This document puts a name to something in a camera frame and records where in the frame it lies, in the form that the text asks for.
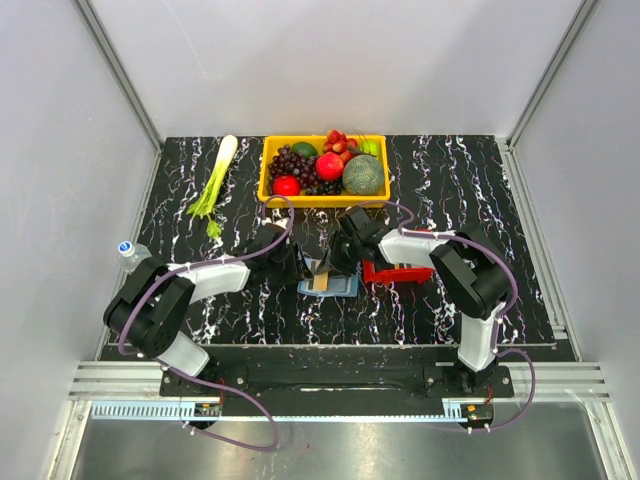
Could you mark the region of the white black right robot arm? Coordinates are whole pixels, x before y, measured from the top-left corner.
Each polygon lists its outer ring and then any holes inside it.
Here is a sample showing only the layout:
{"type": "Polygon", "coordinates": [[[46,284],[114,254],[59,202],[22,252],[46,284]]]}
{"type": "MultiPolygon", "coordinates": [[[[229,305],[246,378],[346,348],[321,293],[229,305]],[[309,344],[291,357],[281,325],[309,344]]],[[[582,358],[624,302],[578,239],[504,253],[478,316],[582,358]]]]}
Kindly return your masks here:
{"type": "Polygon", "coordinates": [[[329,248],[312,272],[351,275],[364,261],[434,270],[461,312],[461,339],[455,375],[457,388],[469,396],[491,382],[488,367],[497,359],[496,324],[518,297],[515,275],[505,257],[478,225],[457,231],[392,229],[375,221],[361,206],[347,209],[329,248]]]}

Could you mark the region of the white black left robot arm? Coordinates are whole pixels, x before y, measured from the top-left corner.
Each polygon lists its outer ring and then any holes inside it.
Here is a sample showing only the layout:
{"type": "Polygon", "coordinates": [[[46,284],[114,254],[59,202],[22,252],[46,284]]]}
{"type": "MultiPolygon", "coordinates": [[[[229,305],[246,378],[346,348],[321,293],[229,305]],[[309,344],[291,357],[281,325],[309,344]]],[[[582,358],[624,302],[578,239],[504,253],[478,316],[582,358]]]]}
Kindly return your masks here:
{"type": "Polygon", "coordinates": [[[264,281],[297,284],[309,273],[289,231],[267,223],[240,245],[236,255],[167,264],[157,257],[138,263],[103,314],[104,324],[130,349],[182,372],[193,394],[213,390],[217,372],[210,355],[183,331],[189,306],[264,281]]]}

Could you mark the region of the red plastic card tray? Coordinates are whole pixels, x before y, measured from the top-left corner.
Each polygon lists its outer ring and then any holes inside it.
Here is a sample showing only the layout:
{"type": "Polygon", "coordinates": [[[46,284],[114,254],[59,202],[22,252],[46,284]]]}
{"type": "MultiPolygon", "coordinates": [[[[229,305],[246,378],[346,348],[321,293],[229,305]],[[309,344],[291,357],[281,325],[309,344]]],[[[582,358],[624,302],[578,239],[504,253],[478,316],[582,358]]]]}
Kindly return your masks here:
{"type": "Polygon", "coordinates": [[[363,279],[365,283],[391,285],[395,283],[423,284],[431,279],[435,270],[428,267],[401,267],[399,264],[392,268],[377,269],[375,264],[364,260],[362,262],[363,279]]]}

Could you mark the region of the blue leather card holder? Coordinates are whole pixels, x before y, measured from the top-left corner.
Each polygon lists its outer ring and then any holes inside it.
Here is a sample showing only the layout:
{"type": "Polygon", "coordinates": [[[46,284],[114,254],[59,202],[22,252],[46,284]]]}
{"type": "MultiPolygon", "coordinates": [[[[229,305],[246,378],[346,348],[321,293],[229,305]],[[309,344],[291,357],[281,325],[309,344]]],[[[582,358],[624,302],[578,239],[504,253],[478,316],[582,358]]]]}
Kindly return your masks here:
{"type": "Polygon", "coordinates": [[[355,298],[358,295],[359,280],[358,275],[338,275],[329,274],[329,287],[326,292],[316,293],[311,289],[313,278],[305,278],[298,283],[297,293],[318,298],[355,298]]]}

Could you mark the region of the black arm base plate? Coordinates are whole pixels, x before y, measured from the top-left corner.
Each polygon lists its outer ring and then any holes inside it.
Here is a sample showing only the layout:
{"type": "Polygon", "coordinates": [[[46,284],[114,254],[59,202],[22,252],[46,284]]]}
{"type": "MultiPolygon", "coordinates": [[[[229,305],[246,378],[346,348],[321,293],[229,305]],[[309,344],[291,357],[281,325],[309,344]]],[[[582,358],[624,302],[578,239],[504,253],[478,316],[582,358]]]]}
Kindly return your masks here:
{"type": "Polygon", "coordinates": [[[245,393],[276,391],[403,391],[427,398],[493,396],[512,399],[515,390],[509,369],[499,366],[482,382],[464,387],[452,365],[346,365],[295,366],[284,364],[227,363],[214,370],[214,378],[245,393]]]}

